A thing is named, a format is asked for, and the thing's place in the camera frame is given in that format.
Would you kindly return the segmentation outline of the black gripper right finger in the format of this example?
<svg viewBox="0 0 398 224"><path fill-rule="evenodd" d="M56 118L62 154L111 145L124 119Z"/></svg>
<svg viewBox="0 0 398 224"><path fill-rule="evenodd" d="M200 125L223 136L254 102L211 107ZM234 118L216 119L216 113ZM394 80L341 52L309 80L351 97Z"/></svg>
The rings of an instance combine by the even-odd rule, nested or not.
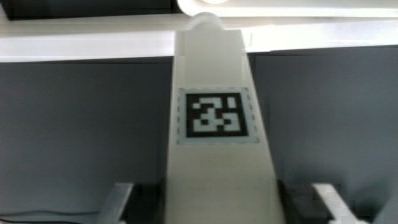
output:
<svg viewBox="0 0 398 224"><path fill-rule="evenodd" d="M286 224L369 224L348 207L330 183L277 181Z"/></svg>

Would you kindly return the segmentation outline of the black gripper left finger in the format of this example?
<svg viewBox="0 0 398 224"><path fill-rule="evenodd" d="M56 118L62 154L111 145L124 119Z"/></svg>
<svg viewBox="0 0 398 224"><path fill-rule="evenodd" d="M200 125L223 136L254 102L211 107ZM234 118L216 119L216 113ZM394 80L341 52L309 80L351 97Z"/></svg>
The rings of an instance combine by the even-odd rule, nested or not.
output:
<svg viewBox="0 0 398 224"><path fill-rule="evenodd" d="M163 182L115 183L94 224L163 224Z"/></svg>

